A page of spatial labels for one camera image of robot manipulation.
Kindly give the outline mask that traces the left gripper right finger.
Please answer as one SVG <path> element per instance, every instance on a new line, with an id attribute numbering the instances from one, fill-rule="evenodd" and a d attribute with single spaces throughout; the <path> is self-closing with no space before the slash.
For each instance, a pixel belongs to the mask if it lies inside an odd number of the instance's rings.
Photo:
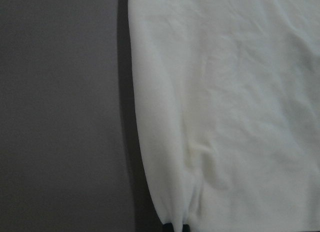
<path id="1" fill-rule="evenodd" d="M 182 226 L 182 232 L 190 232 L 190 226 L 188 224 L 184 224 Z"/>

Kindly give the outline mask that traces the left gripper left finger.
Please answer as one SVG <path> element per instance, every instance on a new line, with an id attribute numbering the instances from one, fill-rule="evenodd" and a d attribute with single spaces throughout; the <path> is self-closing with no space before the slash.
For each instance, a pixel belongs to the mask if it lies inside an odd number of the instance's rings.
<path id="1" fill-rule="evenodd" d="M 162 226 L 162 232 L 174 232 L 174 227 L 172 223 L 165 223 Z"/>

